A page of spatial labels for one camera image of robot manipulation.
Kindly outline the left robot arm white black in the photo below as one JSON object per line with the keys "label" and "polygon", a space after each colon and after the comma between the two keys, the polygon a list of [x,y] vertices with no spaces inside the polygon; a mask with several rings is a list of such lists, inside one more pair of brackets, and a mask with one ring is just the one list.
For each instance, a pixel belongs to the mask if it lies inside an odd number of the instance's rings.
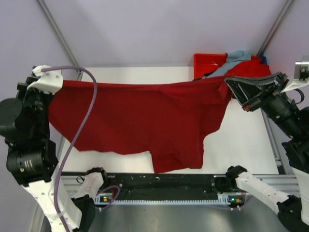
{"label": "left robot arm white black", "polygon": [[61,171],[48,119],[53,95],[32,88],[36,81],[28,77],[17,85],[15,98],[0,103],[0,134],[8,146],[6,167],[37,201],[52,231],[86,232],[95,218],[96,195],[108,189],[109,179],[103,168],[92,168],[74,196],[56,180]]}

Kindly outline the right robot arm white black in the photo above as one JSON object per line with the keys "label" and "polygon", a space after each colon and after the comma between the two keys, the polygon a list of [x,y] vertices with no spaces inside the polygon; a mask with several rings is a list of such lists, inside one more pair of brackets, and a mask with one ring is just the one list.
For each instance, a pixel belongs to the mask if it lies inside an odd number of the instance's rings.
{"label": "right robot arm white black", "polygon": [[248,169],[231,166],[223,177],[214,179],[218,193],[244,191],[268,206],[290,232],[309,230],[309,109],[298,108],[288,97],[290,90],[299,91],[300,81],[291,81],[278,72],[267,77],[229,77],[225,83],[246,112],[260,109],[288,138],[283,142],[286,155],[284,168],[295,175],[299,195],[280,191],[255,177]]}

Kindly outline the dark red t shirt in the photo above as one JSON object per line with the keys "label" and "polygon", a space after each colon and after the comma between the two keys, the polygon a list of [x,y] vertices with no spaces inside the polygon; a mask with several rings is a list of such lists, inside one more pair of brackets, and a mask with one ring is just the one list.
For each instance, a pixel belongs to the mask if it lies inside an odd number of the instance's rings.
{"label": "dark red t shirt", "polygon": [[204,139],[219,130],[232,93],[222,77],[157,85],[65,81],[49,121],[79,151],[149,151],[155,173],[203,166]]}

